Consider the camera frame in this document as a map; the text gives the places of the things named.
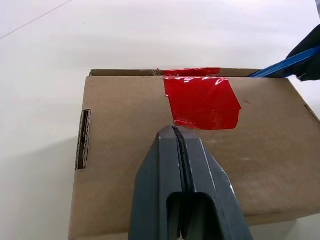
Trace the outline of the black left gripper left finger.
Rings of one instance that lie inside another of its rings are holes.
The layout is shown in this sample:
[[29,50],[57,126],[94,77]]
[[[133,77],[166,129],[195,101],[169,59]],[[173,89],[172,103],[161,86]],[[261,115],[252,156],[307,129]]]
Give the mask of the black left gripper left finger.
[[178,239],[181,197],[179,146],[167,126],[157,133],[136,175],[128,239]]

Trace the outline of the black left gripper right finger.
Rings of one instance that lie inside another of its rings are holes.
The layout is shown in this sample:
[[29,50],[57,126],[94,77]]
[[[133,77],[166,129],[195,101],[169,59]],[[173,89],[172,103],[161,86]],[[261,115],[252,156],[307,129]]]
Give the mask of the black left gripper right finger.
[[230,179],[192,130],[176,127],[184,186],[185,240],[250,240],[251,232]]

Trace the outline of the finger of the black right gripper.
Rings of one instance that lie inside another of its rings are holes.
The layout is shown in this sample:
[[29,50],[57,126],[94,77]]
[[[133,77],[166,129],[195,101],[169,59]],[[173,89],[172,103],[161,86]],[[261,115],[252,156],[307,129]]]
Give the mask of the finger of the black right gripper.
[[316,26],[286,57],[287,59],[320,46],[320,25]]
[[316,55],[309,61],[299,65],[294,75],[301,81],[319,81],[320,80],[320,56]]

